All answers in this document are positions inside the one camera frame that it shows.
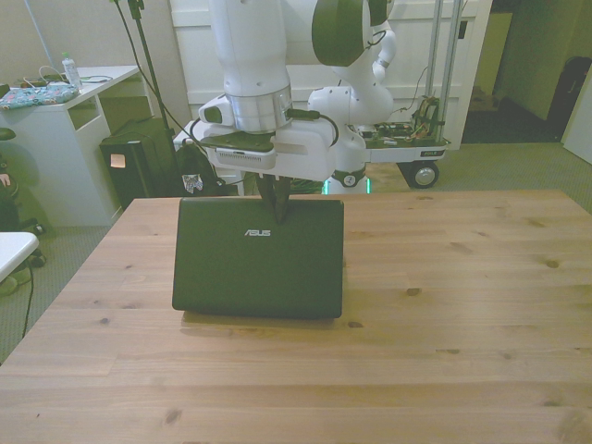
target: gray carpet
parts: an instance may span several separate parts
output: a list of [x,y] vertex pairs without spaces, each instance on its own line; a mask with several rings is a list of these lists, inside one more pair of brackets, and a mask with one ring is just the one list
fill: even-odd
[[[55,228],[39,238],[47,258],[42,268],[33,268],[34,293],[28,329],[74,276],[93,252],[109,227]],[[19,345],[27,313],[30,284],[0,297],[0,363]]]
[[[558,189],[592,214],[592,165],[559,143],[464,145],[438,162],[431,191]],[[29,328],[66,286],[108,231],[107,227],[59,228],[40,238],[47,264],[35,269]],[[0,363],[19,344],[29,286],[0,298]]]
[[592,165],[560,143],[467,144],[437,165],[431,191],[562,190],[592,214]]

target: office chair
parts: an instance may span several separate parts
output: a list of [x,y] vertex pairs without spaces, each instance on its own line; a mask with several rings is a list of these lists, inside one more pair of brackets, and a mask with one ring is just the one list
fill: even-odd
[[[9,141],[11,139],[14,139],[15,137],[17,137],[17,134],[15,134],[15,132],[12,129],[0,128],[0,142]],[[16,200],[17,200],[17,197],[19,196],[19,183],[12,176],[10,176],[10,175],[8,175],[8,176],[10,177],[10,185],[6,187],[6,190],[9,193],[10,197],[12,198],[13,202],[15,202],[14,216],[18,221],[17,225],[15,225],[15,228],[18,231],[24,231],[24,230],[28,230],[28,228],[30,228],[32,233],[37,236],[44,234],[45,228],[43,225],[41,225],[39,223],[39,221],[36,218],[27,219],[23,222],[20,222],[19,216],[18,216],[18,210],[16,209],[17,208]],[[33,254],[29,257],[29,260],[31,262],[31,265],[35,266],[35,267],[44,266],[45,262],[46,262],[45,256],[42,254],[42,252],[39,249],[37,249],[37,250],[35,250],[35,252],[33,252]]]

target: wood knot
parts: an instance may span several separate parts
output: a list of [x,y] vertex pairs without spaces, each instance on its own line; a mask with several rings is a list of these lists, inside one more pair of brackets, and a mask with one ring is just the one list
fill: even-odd
[[450,246],[458,253],[462,254],[473,254],[473,250],[471,250],[466,245],[459,243],[459,242],[451,242]]
[[542,222],[539,222],[535,219],[526,219],[528,220],[528,225],[530,225],[531,227],[536,227],[536,228],[544,228],[545,224],[543,224]]
[[167,424],[175,424],[181,418],[182,413],[183,411],[179,409],[172,409],[168,411],[165,422]]

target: black stand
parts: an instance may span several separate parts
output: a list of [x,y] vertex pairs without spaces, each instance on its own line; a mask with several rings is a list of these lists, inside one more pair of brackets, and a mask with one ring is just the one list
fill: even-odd
[[182,196],[184,185],[181,178],[181,173],[179,170],[179,163],[177,161],[177,152],[175,150],[175,144],[173,143],[173,136],[174,131],[169,127],[168,120],[167,120],[167,111],[165,109],[165,104],[163,103],[163,98],[160,93],[160,89],[158,88],[158,81],[156,80],[156,75],[154,73],[154,65],[152,63],[152,58],[150,57],[150,51],[148,49],[148,43],[146,42],[146,36],[144,35],[144,30],[142,27],[142,14],[140,13],[141,9],[144,9],[144,2],[143,0],[128,0],[129,5],[129,12],[131,13],[131,17],[136,22],[138,27],[138,33],[140,34],[140,40],[142,41],[142,48],[144,51],[144,55],[146,57],[146,61],[148,63],[148,69],[150,70],[150,77],[152,78],[152,84],[154,86],[154,96],[156,97],[156,101],[158,102],[158,107],[160,108],[160,114],[163,118],[163,123],[165,125],[166,131],[166,141],[168,142],[168,148],[170,150],[170,154],[173,159],[173,165],[175,167],[177,179],[175,180],[175,187],[174,189],[177,190],[177,196],[170,196],[170,197],[179,197]]

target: colorful bag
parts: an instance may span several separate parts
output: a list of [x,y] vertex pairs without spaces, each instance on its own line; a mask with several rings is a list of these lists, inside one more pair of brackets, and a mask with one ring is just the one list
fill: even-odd
[[10,90],[0,99],[0,109],[17,109],[27,106],[57,105],[69,102],[80,94],[75,86],[49,85],[41,88]]

